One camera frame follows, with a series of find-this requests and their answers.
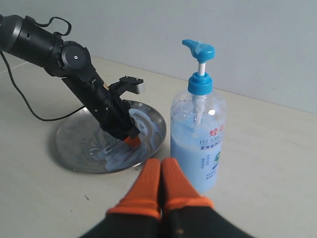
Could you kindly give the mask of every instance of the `stainless steel plate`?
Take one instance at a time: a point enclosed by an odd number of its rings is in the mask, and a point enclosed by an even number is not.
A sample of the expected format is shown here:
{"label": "stainless steel plate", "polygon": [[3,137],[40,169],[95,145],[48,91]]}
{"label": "stainless steel plate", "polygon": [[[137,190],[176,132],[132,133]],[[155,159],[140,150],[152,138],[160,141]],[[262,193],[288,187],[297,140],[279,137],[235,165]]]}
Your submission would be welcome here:
{"label": "stainless steel plate", "polygon": [[132,149],[102,131],[84,108],[70,116],[56,131],[57,160],[68,169],[91,174],[118,172],[137,166],[151,157],[166,137],[166,122],[154,108],[135,101],[130,114],[140,129],[142,145]]}

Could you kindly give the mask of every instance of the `plastic bottle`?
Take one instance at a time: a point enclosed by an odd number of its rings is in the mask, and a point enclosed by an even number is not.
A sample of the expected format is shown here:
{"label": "plastic bottle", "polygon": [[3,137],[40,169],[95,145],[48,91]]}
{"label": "plastic bottle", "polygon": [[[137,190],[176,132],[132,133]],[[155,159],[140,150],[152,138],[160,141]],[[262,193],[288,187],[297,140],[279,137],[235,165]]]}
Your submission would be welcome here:
{"label": "plastic bottle", "polygon": [[188,81],[188,88],[177,94],[171,106],[171,157],[198,192],[213,187],[221,152],[226,103],[212,90],[212,79],[205,73],[214,48],[208,44],[183,40],[199,66]]}

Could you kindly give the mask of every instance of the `white table surface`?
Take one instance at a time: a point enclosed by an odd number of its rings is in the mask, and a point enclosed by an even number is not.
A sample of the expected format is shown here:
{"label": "white table surface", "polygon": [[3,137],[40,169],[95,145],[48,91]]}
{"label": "white table surface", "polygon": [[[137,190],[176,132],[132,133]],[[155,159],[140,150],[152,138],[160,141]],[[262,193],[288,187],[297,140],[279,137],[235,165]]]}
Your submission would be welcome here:
{"label": "white table surface", "polygon": [[[171,101],[187,82],[104,59],[94,58],[93,64],[108,84],[124,75],[145,80],[143,94],[123,97],[164,116],[167,137],[155,157],[168,157]],[[63,116],[81,106],[60,79],[36,66],[17,66],[13,76],[42,117]],[[217,183],[205,195],[217,212],[259,238],[316,237],[317,116],[222,93],[228,104],[226,134]],[[35,119],[6,72],[0,73],[0,112],[1,237],[78,237],[104,217],[139,174],[129,169],[88,175],[56,164],[49,138],[61,122]]]}

